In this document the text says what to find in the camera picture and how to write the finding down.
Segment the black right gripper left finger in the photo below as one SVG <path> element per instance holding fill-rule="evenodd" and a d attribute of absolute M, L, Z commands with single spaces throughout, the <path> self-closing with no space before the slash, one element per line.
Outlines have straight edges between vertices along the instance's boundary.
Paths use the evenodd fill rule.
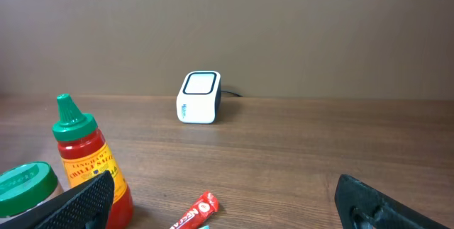
<path fill-rule="evenodd" d="M 1 229 L 105 229 L 114 180 L 105 171 L 5 223 Z"/>

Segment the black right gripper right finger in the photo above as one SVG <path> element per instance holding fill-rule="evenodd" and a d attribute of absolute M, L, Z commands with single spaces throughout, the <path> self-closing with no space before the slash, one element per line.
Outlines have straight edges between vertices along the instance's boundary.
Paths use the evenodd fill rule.
<path fill-rule="evenodd" d="M 335 204 L 344 228 L 448 229 L 348 174 L 339 177 Z"/>

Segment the red chilli sauce bottle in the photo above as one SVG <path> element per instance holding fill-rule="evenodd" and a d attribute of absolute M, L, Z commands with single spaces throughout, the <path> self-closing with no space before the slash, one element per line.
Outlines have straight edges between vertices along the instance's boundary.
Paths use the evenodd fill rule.
<path fill-rule="evenodd" d="M 128 183 L 90 113 L 79 110 L 69 94 L 57 97 L 60 119 L 52 127 L 70 186 L 109 172 L 113 177 L 113 204 L 107 228 L 126 228 L 133 217 L 133 199 Z"/>

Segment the green lid jar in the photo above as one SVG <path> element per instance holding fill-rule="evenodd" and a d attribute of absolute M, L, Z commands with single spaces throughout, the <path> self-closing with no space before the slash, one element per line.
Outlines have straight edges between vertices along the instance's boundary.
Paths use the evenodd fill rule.
<path fill-rule="evenodd" d="M 14 167 L 1 175 L 1 223 L 26 213 L 64 192 L 47 162 Z"/>

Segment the red Nescafe sachet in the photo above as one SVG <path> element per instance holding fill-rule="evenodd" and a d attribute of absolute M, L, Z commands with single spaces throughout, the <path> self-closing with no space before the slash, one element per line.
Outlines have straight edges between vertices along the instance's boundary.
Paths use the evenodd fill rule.
<path fill-rule="evenodd" d="M 205 191 L 170 229 L 197 229 L 218 210 L 218 199 L 210 191 Z"/>

